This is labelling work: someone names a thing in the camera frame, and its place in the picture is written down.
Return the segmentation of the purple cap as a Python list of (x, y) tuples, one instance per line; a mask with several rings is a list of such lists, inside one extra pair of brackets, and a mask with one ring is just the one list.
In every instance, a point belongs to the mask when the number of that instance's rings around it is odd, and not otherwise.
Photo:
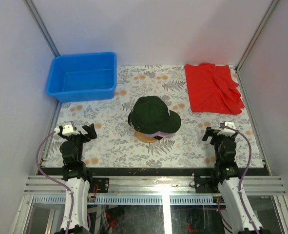
[(153, 134), (145, 134), (145, 133), (143, 133), (143, 135), (146, 136), (146, 137), (154, 137), (154, 136), (157, 136), (158, 132), (153, 133)]

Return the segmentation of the black baseball cap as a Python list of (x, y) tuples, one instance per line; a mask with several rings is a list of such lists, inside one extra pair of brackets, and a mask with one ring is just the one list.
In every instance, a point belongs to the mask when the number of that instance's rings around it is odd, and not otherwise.
[(157, 136), (154, 136), (155, 139), (157, 140), (161, 140), (162, 138), (165, 138), (165, 137), (168, 137), (169, 135), (157, 135)]

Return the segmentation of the blue plastic bin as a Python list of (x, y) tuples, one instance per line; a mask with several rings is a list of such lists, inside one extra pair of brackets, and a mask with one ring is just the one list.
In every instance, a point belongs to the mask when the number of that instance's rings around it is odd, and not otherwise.
[(117, 85), (114, 52), (63, 55), (52, 61), (46, 93), (62, 103), (112, 99)]

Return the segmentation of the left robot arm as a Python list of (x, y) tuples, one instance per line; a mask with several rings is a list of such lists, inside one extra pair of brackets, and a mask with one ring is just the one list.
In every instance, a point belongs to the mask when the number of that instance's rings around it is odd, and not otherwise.
[(95, 185), (82, 161), (83, 144), (97, 138), (94, 124), (77, 130), (72, 122), (59, 127), (58, 135), (65, 141), (59, 147), (63, 159), (62, 185), (66, 189), (63, 220), (58, 234), (89, 234), (90, 218), (87, 212), (87, 195)]

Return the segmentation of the wooden hat stand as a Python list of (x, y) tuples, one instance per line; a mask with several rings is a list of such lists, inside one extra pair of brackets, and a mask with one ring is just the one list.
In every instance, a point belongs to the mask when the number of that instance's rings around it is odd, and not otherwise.
[(155, 143), (158, 141), (158, 139), (154, 137), (148, 137), (144, 135), (143, 133), (140, 133), (138, 131), (135, 131), (135, 136), (138, 138), (138, 140), (144, 142), (144, 143)]

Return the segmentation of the red cloth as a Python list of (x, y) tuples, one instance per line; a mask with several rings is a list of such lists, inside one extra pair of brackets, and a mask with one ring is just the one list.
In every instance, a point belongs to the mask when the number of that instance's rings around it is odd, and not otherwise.
[(191, 110), (238, 115), (245, 108), (228, 65), (186, 64), (185, 76)]

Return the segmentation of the dark green cap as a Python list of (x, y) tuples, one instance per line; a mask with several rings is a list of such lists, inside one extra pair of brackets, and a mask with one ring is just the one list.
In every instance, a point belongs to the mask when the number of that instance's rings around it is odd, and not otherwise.
[(178, 113), (170, 110), (157, 96), (140, 97), (128, 115), (128, 124), (136, 131), (153, 134), (158, 131), (174, 134), (181, 127)]

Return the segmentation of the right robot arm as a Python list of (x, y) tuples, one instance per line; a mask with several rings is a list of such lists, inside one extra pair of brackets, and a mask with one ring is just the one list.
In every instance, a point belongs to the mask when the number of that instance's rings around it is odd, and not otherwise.
[[(240, 135), (248, 145), (248, 162), (243, 173), (235, 161), (236, 137)], [(207, 127), (202, 140), (210, 138), (214, 147), (215, 164), (210, 187), (220, 192), (229, 214), (230, 228), (233, 234), (269, 234), (254, 213), (244, 189), (243, 179), (249, 169), (252, 147), (248, 138), (236, 129), (233, 122), (220, 123), (220, 129)]]

